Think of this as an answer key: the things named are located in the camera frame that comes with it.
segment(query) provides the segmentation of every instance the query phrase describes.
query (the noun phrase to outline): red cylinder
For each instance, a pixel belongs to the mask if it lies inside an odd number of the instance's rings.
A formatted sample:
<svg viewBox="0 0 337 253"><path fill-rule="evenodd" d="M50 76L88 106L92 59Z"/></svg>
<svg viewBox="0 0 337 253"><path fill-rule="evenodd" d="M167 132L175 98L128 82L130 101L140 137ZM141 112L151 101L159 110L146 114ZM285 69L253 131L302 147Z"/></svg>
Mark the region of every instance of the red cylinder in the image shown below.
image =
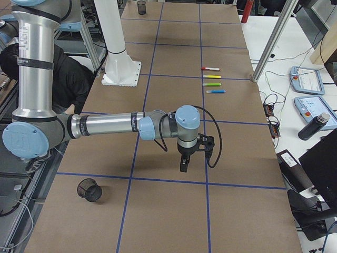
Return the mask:
<svg viewBox="0 0 337 253"><path fill-rule="evenodd" d="M251 13L252 7L253 7L254 0L247 0L246 6L243 11L241 23L247 23L248 17Z"/></svg>

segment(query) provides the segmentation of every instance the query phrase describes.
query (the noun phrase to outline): blue cable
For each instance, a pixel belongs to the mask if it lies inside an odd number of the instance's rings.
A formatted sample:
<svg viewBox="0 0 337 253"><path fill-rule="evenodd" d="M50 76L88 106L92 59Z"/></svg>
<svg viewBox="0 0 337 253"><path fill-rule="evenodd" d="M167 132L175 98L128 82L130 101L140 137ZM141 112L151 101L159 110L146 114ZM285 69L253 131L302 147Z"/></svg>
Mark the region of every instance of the blue cable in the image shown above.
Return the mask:
<svg viewBox="0 0 337 253"><path fill-rule="evenodd" d="M330 228L328 229L328 231L326 232L326 236L325 236L325 240L324 240L324 244L323 244L323 248L322 248L322 253L324 253L324 249L325 249L325 244L326 241L328 239L328 235L330 233L330 230L333 228L333 226L337 225L337 221L335 221L333 224L331 224Z"/></svg>

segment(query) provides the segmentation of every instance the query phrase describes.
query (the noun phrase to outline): marker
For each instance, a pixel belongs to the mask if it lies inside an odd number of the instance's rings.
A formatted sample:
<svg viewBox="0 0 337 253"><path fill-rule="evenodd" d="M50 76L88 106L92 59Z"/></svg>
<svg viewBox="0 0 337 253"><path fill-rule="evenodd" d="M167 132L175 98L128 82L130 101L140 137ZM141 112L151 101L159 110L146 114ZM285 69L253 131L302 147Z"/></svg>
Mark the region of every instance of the marker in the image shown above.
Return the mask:
<svg viewBox="0 0 337 253"><path fill-rule="evenodd" d="M225 93L225 90L210 90L210 91L206 91L206 93Z"/></svg>
<svg viewBox="0 0 337 253"><path fill-rule="evenodd" d="M203 83L202 86L221 86L221 83Z"/></svg>
<svg viewBox="0 0 337 253"><path fill-rule="evenodd" d="M220 68L218 67L201 67L202 70L215 70L220 71Z"/></svg>
<svg viewBox="0 0 337 253"><path fill-rule="evenodd" d="M203 78L221 78L220 75L203 75Z"/></svg>

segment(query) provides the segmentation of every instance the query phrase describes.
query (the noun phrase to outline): person's hand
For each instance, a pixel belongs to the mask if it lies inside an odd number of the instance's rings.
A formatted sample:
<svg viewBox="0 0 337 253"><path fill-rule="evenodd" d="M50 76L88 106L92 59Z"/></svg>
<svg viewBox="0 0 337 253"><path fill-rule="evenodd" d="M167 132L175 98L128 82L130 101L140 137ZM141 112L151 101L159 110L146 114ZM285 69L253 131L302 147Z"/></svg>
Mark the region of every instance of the person's hand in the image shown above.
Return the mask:
<svg viewBox="0 0 337 253"><path fill-rule="evenodd" d="M67 110L64 111L65 114L74 114L75 113L75 106L71 104Z"/></svg>

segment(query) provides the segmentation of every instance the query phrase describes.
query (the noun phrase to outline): black cup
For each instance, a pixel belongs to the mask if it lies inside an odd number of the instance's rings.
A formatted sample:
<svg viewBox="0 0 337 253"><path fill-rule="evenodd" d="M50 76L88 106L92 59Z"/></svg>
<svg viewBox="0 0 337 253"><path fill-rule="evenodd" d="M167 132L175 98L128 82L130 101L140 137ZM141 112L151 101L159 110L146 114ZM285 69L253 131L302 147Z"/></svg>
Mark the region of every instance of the black cup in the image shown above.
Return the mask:
<svg viewBox="0 0 337 253"><path fill-rule="evenodd" d="M77 194L89 202L96 202L102 196L102 188L94 179L86 178L78 184Z"/></svg>
<svg viewBox="0 0 337 253"><path fill-rule="evenodd" d="M140 0L137 2L137 7L138 7L138 14L144 15L146 14L146 1Z"/></svg>

